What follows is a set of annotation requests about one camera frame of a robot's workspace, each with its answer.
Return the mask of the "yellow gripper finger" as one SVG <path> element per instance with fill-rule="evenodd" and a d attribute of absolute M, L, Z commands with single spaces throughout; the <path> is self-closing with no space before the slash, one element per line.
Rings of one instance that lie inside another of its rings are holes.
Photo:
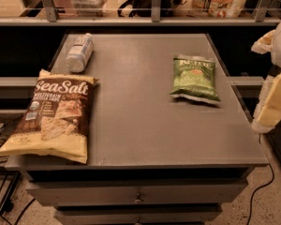
<path fill-rule="evenodd" d="M 274 128 L 281 120 L 281 73 L 274 78 L 273 85 L 261 108 L 257 121 L 268 128 Z"/>
<path fill-rule="evenodd" d="M 259 38 L 251 47 L 251 51 L 259 54 L 270 53 L 273 50 L 274 33 L 275 31 L 271 30 Z"/>

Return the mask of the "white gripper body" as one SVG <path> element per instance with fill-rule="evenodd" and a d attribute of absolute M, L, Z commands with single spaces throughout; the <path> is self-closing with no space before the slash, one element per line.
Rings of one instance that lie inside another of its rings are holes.
<path fill-rule="evenodd" d="M 270 93 L 270 90 L 273 86 L 274 83 L 274 77 L 268 75 L 266 79 L 263 81 L 263 84 L 261 86 L 261 90 L 259 93 L 259 103 L 256 106 L 256 109 L 253 113 L 253 121 L 251 123 L 251 128 L 256 132 L 256 133 L 267 133 L 271 130 L 270 127 L 265 127 L 258 121 L 258 117 L 261 113 L 261 109 L 264 106 L 265 100 L 267 96 Z"/>

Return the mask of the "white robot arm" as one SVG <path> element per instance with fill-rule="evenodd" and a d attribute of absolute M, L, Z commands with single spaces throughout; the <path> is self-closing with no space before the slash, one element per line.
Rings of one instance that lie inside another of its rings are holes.
<path fill-rule="evenodd" d="M 281 68 L 281 22 L 251 47 L 255 53 L 271 54 L 272 63 Z M 257 133 L 268 133 L 281 121 L 281 72 L 268 75 L 259 94 L 251 127 Z"/>

